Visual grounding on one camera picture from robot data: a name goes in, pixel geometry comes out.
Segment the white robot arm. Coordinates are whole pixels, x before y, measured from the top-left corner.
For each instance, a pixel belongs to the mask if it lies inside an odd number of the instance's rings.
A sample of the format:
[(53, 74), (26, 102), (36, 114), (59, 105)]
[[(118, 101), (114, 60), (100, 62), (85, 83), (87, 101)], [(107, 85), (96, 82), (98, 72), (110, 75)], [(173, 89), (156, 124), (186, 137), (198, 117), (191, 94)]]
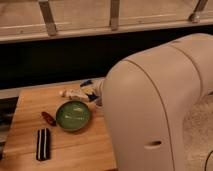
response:
[(213, 35), (191, 34), (118, 62), (101, 99), (118, 171), (185, 171), (183, 120), (213, 92)]

